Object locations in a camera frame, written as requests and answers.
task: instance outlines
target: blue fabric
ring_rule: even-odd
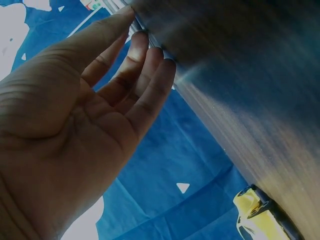
[[[0,0],[3,6],[19,0]],[[90,13],[78,0],[51,1],[52,11],[27,7],[30,31],[13,69],[65,39]],[[59,12],[58,7],[65,6]],[[88,23],[108,15],[102,9]],[[115,73],[115,66],[95,87]],[[189,183],[182,194],[176,183]],[[193,111],[173,90],[136,153],[104,193],[101,240],[237,240],[234,195],[247,183]]]

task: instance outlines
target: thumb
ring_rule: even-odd
[[[57,134],[74,107],[85,67],[126,31],[130,6],[46,48],[0,82],[0,134]]]

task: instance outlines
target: dark wooden surface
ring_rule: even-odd
[[[127,0],[243,176],[320,236],[320,3]]]

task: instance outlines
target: finger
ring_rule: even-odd
[[[132,36],[127,56],[118,71],[98,91],[111,106],[115,106],[130,93],[144,66],[148,47],[149,38],[144,32],[137,32]]]
[[[84,69],[81,78],[85,80],[90,87],[93,87],[99,82],[114,64],[120,50],[123,48],[125,41],[128,38],[128,32],[129,28],[120,36],[120,38],[97,56],[93,62]]]
[[[135,88],[125,101],[122,101],[115,106],[118,112],[126,114],[132,108],[146,90],[151,78],[154,76],[163,59],[164,53],[159,47],[151,47],[146,52],[145,62]]]
[[[150,83],[151,78],[154,76],[156,70],[158,69],[160,63],[164,59],[164,53],[159,47],[150,48],[145,57],[145,63],[143,65],[141,74],[135,86],[134,93],[141,97],[147,86]]]
[[[167,99],[176,74],[176,64],[162,61],[146,90],[125,115],[139,140],[147,133]]]
[[[128,5],[116,14],[95,21],[64,41],[55,44],[40,55],[54,55],[82,73],[99,54],[111,46],[135,19],[133,9]]]

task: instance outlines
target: fingernail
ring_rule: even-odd
[[[131,15],[134,13],[135,12],[130,5],[127,5],[115,12],[115,14],[121,14],[121,15]]]

